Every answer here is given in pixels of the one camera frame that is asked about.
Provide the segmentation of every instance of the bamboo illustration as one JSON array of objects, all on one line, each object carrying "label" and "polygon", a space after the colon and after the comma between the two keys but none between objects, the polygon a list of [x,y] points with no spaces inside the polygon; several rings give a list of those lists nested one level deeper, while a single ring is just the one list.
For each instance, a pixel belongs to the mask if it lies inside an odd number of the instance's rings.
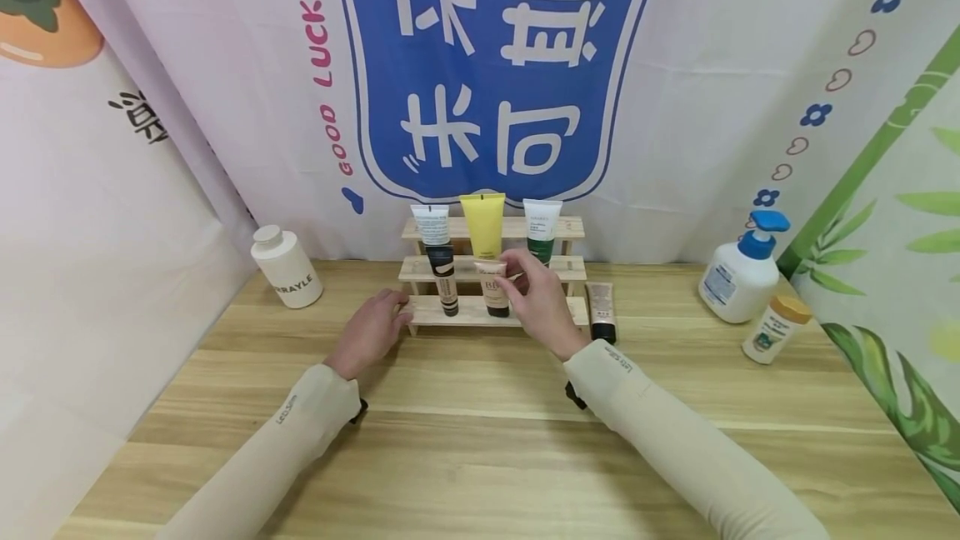
[{"label": "bamboo illustration", "polygon": [[903,135],[903,130],[908,128],[936,93],[947,84],[958,67],[960,67],[960,27],[953,30],[947,43],[927,66],[927,71],[924,71],[906,92],[903,104],[891,112],[887,121],[880,126],[870,142],[867,142],[867,146],[853,161],[851,167],[842,175],[827,198],[823,199],[794,241],[783,252],[777,265],[786,276],[793,275],[804,258],[810,257],[820,232],[835,220],[836,214],[845,204],[848,204],[873,167],[877,166],[887,150]]}]

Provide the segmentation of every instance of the white bottle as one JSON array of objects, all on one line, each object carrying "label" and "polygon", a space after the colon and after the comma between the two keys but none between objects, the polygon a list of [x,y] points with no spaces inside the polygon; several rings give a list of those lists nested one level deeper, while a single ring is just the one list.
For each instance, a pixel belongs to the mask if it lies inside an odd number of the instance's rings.
[{"label": "white bottle", "polygon": [[774,296],[763,317],[753,326],[741,349],[757,363],[769,365],[793,338],[793,334],[813,318],[810,308],[792,296]]},{"label": "white bottle", "polygon": [[250,254],[287,307],[312,305],[323,294],[323,284],[294,232],[265,225],[253,233]]},{"label": "white bottle", "polygon": [[746,232],[740,242],[718,246],[703,273],[700,298],[727,323],[755,318],[770,302],[779,282],[773,251],[777,244],[771,232],[785,232],[790,222],[779,211],[753,211],[757,229]]}]

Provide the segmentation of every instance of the foundation tube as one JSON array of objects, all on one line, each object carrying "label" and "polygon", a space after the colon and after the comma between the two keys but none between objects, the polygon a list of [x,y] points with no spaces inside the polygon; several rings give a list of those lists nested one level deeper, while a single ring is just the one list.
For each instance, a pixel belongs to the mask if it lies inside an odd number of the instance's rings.
[{"label": "foundation tube", "polygon": [[450,207],[447,205],[410,205],[417,220],[424,246],[450,243]]},{"label": "foundation tube", "polygon": [[465,194],[460,197],[474,257],[490,261],[500,256],[506,198],[506,194]]},{"label": "foundation tube", "polygon": [[507,264],[499,261],[474,261],[473,266],[480,274],[482,301],[487,303],[487,313],[495,318],[509,318],[510,301],[497,280],[494,280],[496,276],[507,275]]},{"label": "foundation tube", "polygon": [[523,199],[523,211],[527,216],[527,250],[546,267],[550,267],[550,258],[553,258],[553,239],[557,235],[562,206],[563,202],[558,200]]},{"label": "foundation tube", "polygon": [[443,314],[448,318],[460,313],[460,301],[457,299],[457,279],[453,276],[453,246],[427,246],[426,256],[430,260],[433,279],[437,281],[437,293]]},{"label": "foundation tube", "polygon": [[613,284],[587,282],[590,299],[590,338],[617,344],[617,319],[613,317]]}]

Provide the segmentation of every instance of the yellow lid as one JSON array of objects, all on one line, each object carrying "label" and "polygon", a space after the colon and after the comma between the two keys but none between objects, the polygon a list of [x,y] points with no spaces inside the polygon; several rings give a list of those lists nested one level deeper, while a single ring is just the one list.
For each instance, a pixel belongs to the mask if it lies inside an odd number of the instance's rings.
[{"label": "yellow lid", "polygon": [[794,323],[804,324],[807,323],[810,318],[813,318],[810,307],[804,305],[802,300],[794,298],[793,296],[786,296],[784,294],[774,296],[770,301],[770,308],[779,315],[779,317],[788,321],[794,321]]}]

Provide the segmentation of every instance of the orange fruit illustration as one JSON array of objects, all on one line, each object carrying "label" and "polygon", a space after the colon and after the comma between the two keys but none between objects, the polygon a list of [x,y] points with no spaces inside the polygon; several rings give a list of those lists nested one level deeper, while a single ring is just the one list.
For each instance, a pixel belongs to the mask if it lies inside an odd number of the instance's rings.
[{"label": "orange fruit illustration", "polygon": [[0,0],[0,55],[37,67],[94,59],[103,36],[77,0]]}]

